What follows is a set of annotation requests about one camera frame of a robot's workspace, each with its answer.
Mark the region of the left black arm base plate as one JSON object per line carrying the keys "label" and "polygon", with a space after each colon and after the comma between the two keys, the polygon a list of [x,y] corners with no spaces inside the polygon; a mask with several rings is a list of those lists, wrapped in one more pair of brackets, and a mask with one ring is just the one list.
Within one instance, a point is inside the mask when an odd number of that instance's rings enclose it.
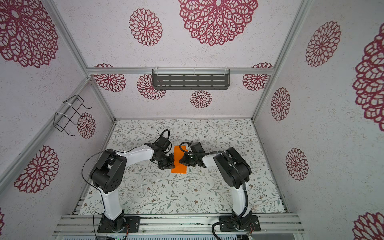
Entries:
{"label": "left black arm base plate", "polygon": [[97,233],[137,233],[140,221],[140,217],[118,217],[112,221],[102,215]]}

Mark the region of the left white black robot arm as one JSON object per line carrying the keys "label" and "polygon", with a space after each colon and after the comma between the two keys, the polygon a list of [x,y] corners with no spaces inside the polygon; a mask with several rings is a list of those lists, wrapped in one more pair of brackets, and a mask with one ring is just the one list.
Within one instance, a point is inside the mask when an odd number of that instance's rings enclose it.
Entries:
{"label": "left white black robot arm", "polygon": [[90,178],[95,188],[101,192],[103,215],[108,220],[115,221],[124,212],[120,205],[118,188],[126,167],[142,161],[155,162],[160,170],[175,168],[174,155],[167,154],[153,144],[145,144],[127,152],[105,150],[92,168]]}

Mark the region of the grey slotted wall shelf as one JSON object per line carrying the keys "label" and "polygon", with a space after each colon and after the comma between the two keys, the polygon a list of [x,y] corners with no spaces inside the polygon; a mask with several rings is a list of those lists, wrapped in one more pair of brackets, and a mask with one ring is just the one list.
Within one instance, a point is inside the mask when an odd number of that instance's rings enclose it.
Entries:
{"label": "grey slotted wall shelf", "polygon": [[152,85],[156,90],[227,90],[231,71],[152,70]]}

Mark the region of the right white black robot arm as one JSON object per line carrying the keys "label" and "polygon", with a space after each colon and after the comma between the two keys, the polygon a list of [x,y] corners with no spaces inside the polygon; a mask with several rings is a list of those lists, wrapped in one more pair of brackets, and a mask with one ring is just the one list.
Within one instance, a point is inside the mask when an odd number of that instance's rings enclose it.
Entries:
{"label": "right white black robot arm", "polygon": [[235,148],[230,147],[225,151],[209,153],[188,151],[183,151],[183,153],[179,163],[184,166],[200,166],[219,170],[225,183],[232,188],[232,213],[235,218],[244,218],[250,213],[247,190],[252,170]]}

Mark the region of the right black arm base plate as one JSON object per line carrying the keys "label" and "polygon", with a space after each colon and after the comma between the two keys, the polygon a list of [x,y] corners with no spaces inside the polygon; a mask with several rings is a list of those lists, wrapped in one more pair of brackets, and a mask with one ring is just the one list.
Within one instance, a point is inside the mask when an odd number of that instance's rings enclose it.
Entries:
{"label": "right black arm base plate", "polygon": [[260,232],[261,225],[256,215],[249,213],[244,218],[220,224],[221,232]]}

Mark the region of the aluminium front rail frame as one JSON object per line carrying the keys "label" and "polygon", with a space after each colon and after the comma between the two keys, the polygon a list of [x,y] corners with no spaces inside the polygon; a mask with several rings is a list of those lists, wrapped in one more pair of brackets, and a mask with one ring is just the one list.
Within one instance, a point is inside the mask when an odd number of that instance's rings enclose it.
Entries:
{"label": "aluminium front rail frame", "polygon": [[304,234],[297,214],[254,214],[252,222],[244,227],[234,223],[212,228],[230,214],[186,215],[127,215],[125,227],[114,232],[101,226],[100,215],[63,215],[53,236],[124,236],[134,235],[240,235],[240,234]]}

